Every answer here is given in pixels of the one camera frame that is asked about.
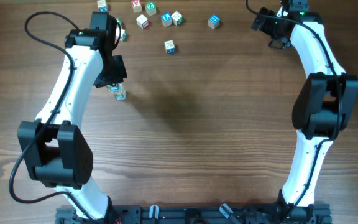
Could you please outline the blue K wooden block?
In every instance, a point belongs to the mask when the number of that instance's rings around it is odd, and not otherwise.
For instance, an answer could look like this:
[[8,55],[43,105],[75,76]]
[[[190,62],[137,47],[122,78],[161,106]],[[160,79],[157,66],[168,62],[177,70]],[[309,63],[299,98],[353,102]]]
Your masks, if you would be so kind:
[[120,86],[119,86],[119,84],[106,85],[106,88],[107,88],[110,92],[120,91]]

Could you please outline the green base tower block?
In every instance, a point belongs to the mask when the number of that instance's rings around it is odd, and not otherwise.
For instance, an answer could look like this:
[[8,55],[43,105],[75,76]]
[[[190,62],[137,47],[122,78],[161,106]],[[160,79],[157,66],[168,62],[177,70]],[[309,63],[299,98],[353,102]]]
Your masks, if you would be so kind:
[[115,93],[114,97],[117,100],[125,100],[126,99],[126,94],[125,93]]

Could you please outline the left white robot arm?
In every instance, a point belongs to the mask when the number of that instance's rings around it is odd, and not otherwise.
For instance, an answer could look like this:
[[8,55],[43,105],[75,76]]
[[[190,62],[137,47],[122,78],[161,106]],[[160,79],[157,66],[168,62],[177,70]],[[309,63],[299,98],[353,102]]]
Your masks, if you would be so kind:
[[74,27],[65,37],[64,63],[58,80],[36,118],[17,130],[18,163],[29,176],[72,208],[57,212],[58,223],[121,223],[111,199],[91,176],[93,153],[81,133],[92,88],[119,87],[127,77],[123,59],[114,55],[122,29],[107,12],[94,12],[87,29]]

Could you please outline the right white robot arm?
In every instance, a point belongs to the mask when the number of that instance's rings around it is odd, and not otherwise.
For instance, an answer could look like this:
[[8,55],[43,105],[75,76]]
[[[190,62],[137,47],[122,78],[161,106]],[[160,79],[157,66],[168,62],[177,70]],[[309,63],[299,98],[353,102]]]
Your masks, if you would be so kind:
[[323,20],[307,1],[281,1],[278,12],[252,11],[251,28],[270,36],[270,47],[294,47],[306,75],[292,109],[296,148],[290,174],[280,192],[281,221],[295,212],[315,210],[314,190],[324,158],[349,122],[358,94],[358,77],[337,62],[325,36]]

